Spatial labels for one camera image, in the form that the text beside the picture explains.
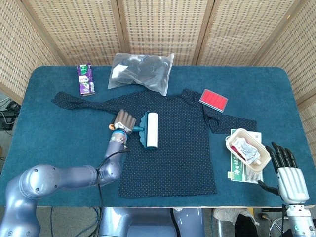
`red card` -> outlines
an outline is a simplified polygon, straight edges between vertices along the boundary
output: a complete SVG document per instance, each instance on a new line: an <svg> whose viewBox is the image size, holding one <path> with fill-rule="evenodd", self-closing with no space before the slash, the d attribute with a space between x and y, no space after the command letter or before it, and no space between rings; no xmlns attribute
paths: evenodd
<svg viewBox="0 0 316 237"><path fill-rule="evenodd" d="M199 101L215 110L223 112L228 99L213 91L205 89Z"/></svg>

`blue cloth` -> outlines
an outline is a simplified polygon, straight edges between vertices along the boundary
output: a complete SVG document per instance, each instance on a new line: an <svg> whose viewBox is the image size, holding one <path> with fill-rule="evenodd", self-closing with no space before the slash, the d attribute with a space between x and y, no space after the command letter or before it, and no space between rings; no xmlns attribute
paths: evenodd
<svg viewBox="0 0 316 237"><path fill-rule="evenodd" d="M209 153L208 128L256 130L256 122L223 115L198 100L201 94L184 90L161 96L145 90L106 102L90 102L59 92L53 103L65 109L92 108L117 114L124 109L137 123L147 111L158 113L158 148L144 149L137 133L129 135L118 195L122 198L179 197L216 193Z"/></svg>
<svg viewBox="0 0 316 237"><path fill-rule="evenodd" d="M96 94L88 101L112 98L146 90L140 85L108 90L111 67L92 67ZM308 147L292 88L284 70L271 67L172 67L168 95L183 89L202 93L205 88L227 97L224 114L257 121L263 144L272 141L294 153L307 183L310 200L316 204L316 171ZM79 96L79 81L74 66L43 66L34 70L21 108L20 118L0 178L0 201L5 205L4 189L10 179L37 164L57 167L93 165L103 159L111 131L113 115L104 111L62 110L51 102L64 91ZM267 193L259 185L233 182L230 152L224 134L209 131L217 194L187 197L118 197L119 182L102 187L106 206L281 206L280 197ZM272 163L264 169L267 185L277 186ZM99 206L96 187L59 190L42 199L40 206Z"/></svg>

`robotic arm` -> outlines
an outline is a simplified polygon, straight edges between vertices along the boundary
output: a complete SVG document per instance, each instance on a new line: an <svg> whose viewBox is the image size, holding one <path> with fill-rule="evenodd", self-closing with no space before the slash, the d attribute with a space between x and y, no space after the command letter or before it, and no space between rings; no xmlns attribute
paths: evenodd
<svg viewBox="0 0 316 237"><path fill-rule="evenodd" d="M103 186L119 179L120 160L122 153L127 151L127 135L132 132L135 121L124 110L119 112L105 159L98 169L89 165L60 169L41 164L12 179L5 190L6 208L0 225L0 237L38 237L38 200L58 189L76 189L98 184Z"/></svg>
<svg viewBox="0 0 316 237"><path fill-rule="evenodd" d="M311 213L304 207L304 203L310 198L308 195L303 173L298 169L293 153L272 142L275 151L266 146L270 153L272 163L278 179L278 189L269 187L262 181L259 185L266 191L280 195L288 204L287 216L291 223L294 237L316 237Z"/></svg>

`purple juice box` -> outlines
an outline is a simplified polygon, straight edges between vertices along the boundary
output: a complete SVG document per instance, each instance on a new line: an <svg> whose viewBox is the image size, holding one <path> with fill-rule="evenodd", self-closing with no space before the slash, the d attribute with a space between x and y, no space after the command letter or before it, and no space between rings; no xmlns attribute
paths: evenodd
<svg viewBox="0 0 316 237"><path fill-rule="evenodd" d="M77 65L77 72L79 77L80 95L87 96L95 94L91 63Z"/></svg>

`polka dot fabric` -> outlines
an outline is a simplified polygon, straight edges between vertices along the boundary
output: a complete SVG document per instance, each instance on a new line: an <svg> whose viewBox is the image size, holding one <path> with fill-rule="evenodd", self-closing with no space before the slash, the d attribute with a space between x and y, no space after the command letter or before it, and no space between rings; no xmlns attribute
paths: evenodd
<svg viewBox="0 0 316 237"><path fill-rule="evenodd" d="M146 111L158 113L158 148L144 149L138 133L127 146L119 184L122 198L179 197L215 194L215 180L209 152L208 129L229 134L232 128L256 131L256 122L236 118L198 102L200 94L184 90L176 96L161 96L149 90L103 103L88 102L59 92L53 103L64 109L93 108L116 114L124 109L136 117Z"/></svg>

